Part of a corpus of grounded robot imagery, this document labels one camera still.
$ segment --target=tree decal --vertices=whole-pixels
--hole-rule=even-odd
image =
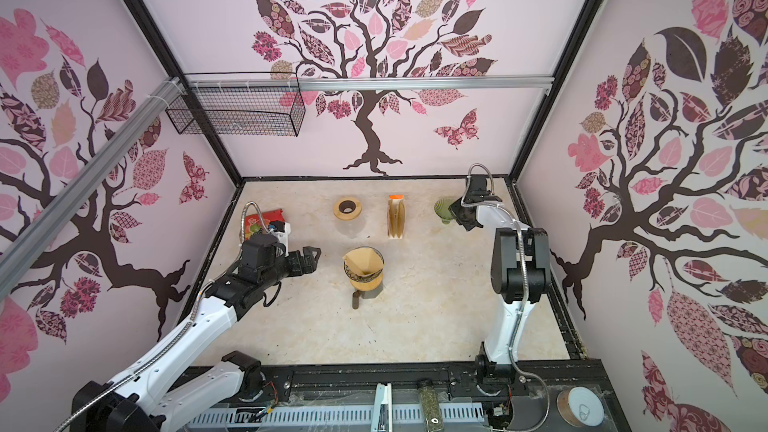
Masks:
[[[14,26],[18,31],[10,40],[33,44],[43,40],[48,45],[46,40],[34,35],[36,24],[29,12],[16,10],[14,16],[19,25]],[[7,22],[3,21],[5,19],[0,20],[0,28]],[[48,116],[52,114],[53,117],[52,130],[46,130],[38,111],[20,99],[20,91],[7,90],[4,87],[7,84],[0,84],[0,102],[10,126],[3,135],[11,137],[0,139],[0,183],[16,190],[13,196],[0,194],[0,221],[18,216],[23,220],[23,225],[15,231],[0,226],[0,235],[10,242],[15,241],[51,203],[56,189],[60,188],[56,182],[66,186],[95,156],[94,138],[104,134],[107,140],[111,139],[114,132],[107,124],[127,120],[136,107],[132,98],[133,84],[129,80],[111,92],[98,60],[86,68],[80,49],[68,36],[52,26],[47,26],[47,32],[62,53],[62,64],[37,78],[31,95],[39,109],[55,109],[55,112],[48,112]],[[0,36],[0,49],[6,45]],[[14,53],[24,55],[26,52],[18,49]],[[11,53],[4,56],[4,69],[14,63],[14,57]],[[21,72],[35,72],[47,67],[45,63],[42,67],[31,64],[24,66]],[[52,79],[54,75],[66,89],[61,92],[61,98],[58,82]],[[87,131],[76,133],[74,114],[82,114],[80,117],[88,124]],[[166,150],[150,149],[159,134],[160,120],[156,120],[72,217],[77,235],[40,255],[32,269],[47,269],[48,274],[14,287],[13,291],[37,288],[27,309],[34,316],[39,331],[66,343],[67,321],[97,309],[98,303],[103,301],[99,300],[99,295],[107,289],[135,285],[149,288],[155,294],[160,339],[168,302],[179,302],[189,289],[187,286],[178,291],[175,287],[188,261],[163,276],[158,270],[122,264],[117,256],[118,247],[130,244],[129,230],[141,226],[129,211],[134,207],[151,206],[160,198],[150,192],[160,181],[165,168]],[[34,170],[26,168],[28,164]],[[204,172],[196,172],[196,176],[204,178]],[[132,197],[119,197],[131,188],[138,188],[139,192]],[[29,202],[34,203],[33,213],[28,210]]]
[[[739,278],[737,270],[717,271],[706,261],[731,256],[768,267],[768,258],[733,242],[744,234],[768,239],[768,210],[754,207],[768,198],[768,167],[743,167],[768,153],[768,88],[762,99],[754,94],[740,99],[749,84],[756,82],[752,90],[760,85],[749,46],[763,56],[764,27],[759,20],[741,19],[735,4],[733,16],[726,16],[724,0],[694,0],[693,6],[692,22],[704,36],[681,26],[661,30],[665,58],[651,57],[643,41],[624,73],[617,74],[620,79],[611,75],[598,84],[598,111],[582,121],[584,130],[568,147],[574,165],[586,174],[575,185],[590,217],[586,244],[577,262],[552,255],[565,273],[566,299],[570,289],[586,319],[583,281],[595,256],[618,242],[616,260],[626,264],[629,280],[649,285],[650,320],[658,324],[666,317],[686,350],[733,389],[731,344],[746,372],[768,393],[764,337],[741,336],[768,335],[765,319],[747,310],[764,299],[768,284]],[[759,8],[764,15],[768,0]],[[711,37],[718,31],[725,36],[715,37],[716,52],[708,55],[705,41],[715,43]],[[665,85],[667,72],[676,76],[678,87]],[[728,206],[734,198],[744,204]],[[691,238],[698,246],[676,245]],[[685,286],[695,298],[683,293]],[[707,298],[731,304],[708,304]],[[644,393],[659,420],[668,414],[679,426],[684,417],[675,415],[686,410],[686,420],[706,418],[708,430],[726,429],[702,410],[674,406],[667,390],[651,386]]]
[[[458,13],[476,0],[327,0],[315,10],[302,1],[307,0],[256,0],[271,34],[256,32],[252,48],[264,60],[275,62],[273,74],[284,72],[278,64],[285,61],[278,59],[292,50],[300,57],[294,64],[302,77],[483,76],[495,62],[472,57],[492,39],[469,35],[483,10]],[[444,55],[469,57],[444,64]],[[386,176],[379,164],[402,160],[382,150],[370,114],[376,110],[399,114],[406,106],[426,114],[425,106],[444,106],[463,96],[457,90],[421,90],[418,97],[398,90],[360,90],[305,94],[303,99],[307,104],[314,101],[318,116],[328,111],[338,120],[352,118],[365,138],[367,150],[345,170],[368,164],[372,172]],[[465,118],[459,127],[434,132],[457,146],[476,137],[475,111],[468,111],[470,115],[472,120]]]

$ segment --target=wall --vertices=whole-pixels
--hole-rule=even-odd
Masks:
[[[120,0],[2,1],[0,248],[164,78]],[[3,429],[54,428],[173,327],[233,189],[202,137],[147,130],[0,304]]]
[[[521,179],[633,430],[764,430],[768,0],[609,0]]]
[[[295,69],[305,79],[548,75],[584,2],[145,1],[185,72]],[[463,174],[474,162],[508,173],[539,92],[381,91],[358,93],[360,106],[351,91],[308,93],[298,138],[222,139],[245,176]],[[255,159],[257,149],[280,160]]]

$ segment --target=black wire mesh basket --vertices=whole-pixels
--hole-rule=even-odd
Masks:
[[[179,134],[298,136],[306,107],[296,74],[280,74],[281,79],[289,77],[296,81],[274,86],[192,86],[170,103],[166,113]]]

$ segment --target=butterfly decal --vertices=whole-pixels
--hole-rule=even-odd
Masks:
[[[438,127],[435,132],[440,137],[448,139],[448,143],[456,147],[458,150],[458,144],[464,142],[463,137],[467,139],[474,139],[478,136],[478,128],[475,122],[478,119],[477,109],[472,109],[462,119],[462,124],[456,127]]]
[[[202,166],[196,166],[194,160],[186,152],[184,152],[184,168],[187,169],[187,175],[190,177],[190,180],[181,190],[179,204],[189,202],[193,198],[200,200],[206,197],[205,188],[200,183],[205,181],[206,175],[210,174],[210,172],[206,172]]]

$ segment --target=beige leaf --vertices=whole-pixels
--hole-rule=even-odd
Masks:
[[[56,147],[65,144],[74,137],[75,123],[72,108],[69,106],[69,100],[61,104],[56,109],[52,122],[53,140]]]
[[[444,0],[422,0],[416,6],[416,14],[420,17],[429,17],[437,12]]]
[[[424,19],[411,25],[402,38],[406,40],[419,40],[424,37],[429,29],[432,27],[432,23],[435,22],[432,19]]]
[[[600,132],[605,125],[605,116],[602,112],[592,112],[581,123],[581,126],[587,133],[594,134]]]
[[[744,230],[757,237],[768,239],[768,209],[731,208]]]

